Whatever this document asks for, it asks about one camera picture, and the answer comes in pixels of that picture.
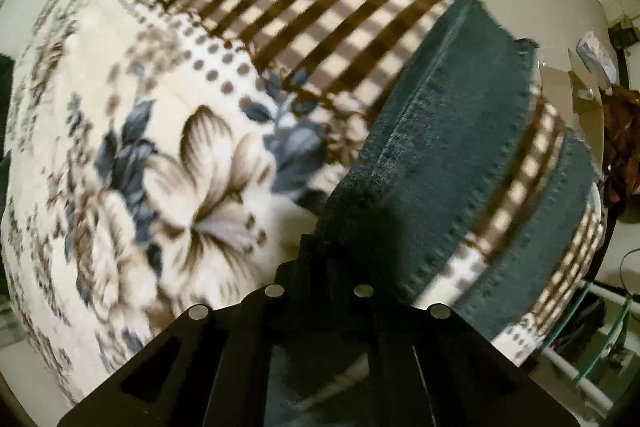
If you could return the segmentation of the brown leather bag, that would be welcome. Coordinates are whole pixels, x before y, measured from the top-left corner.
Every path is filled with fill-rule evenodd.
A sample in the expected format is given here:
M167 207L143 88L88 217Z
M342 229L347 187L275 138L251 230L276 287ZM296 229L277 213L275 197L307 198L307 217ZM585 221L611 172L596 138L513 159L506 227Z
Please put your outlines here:
M613 84L602 108L604 202L623 216L639 208L639 92Z

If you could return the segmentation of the green white metal rack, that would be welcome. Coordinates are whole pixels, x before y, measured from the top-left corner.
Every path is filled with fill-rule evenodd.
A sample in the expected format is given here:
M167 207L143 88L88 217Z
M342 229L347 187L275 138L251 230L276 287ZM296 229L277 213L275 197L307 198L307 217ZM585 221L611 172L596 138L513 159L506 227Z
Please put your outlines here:
M582 282L538 353L586 407L606 418L639 380L639 296Z

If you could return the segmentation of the brown cardboard box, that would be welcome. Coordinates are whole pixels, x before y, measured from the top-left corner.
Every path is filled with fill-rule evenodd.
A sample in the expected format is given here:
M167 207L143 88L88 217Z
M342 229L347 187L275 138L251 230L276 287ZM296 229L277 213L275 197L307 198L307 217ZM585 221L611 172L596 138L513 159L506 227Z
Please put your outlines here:
M574 51L568 50L567 56L569 70L539 65L542 93L565 124L584 138L594 165L602 169L605 133L599 83Z

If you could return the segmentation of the dark blue denim pants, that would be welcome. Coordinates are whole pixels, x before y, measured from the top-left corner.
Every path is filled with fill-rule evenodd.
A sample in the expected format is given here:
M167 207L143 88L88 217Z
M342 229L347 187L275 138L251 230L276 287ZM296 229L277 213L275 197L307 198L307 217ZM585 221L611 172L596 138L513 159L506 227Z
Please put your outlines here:
M348 279L414 309L435 426L517 426L549 399L492 343L570 245L589 150L532 80L536 46L456 0L385 102L311 235L320 241L320 391L280 426L373 426Z

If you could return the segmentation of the floral checkered fleece blanket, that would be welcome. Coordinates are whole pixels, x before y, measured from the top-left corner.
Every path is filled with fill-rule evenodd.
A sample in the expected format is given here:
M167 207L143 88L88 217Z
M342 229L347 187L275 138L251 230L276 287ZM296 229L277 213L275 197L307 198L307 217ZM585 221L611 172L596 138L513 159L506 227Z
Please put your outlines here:
M296 258L455 1L47 1L13 72L1 248L68 401L186 308L235 305ZM601 242L589 193L550 280L492 342L514 363Z

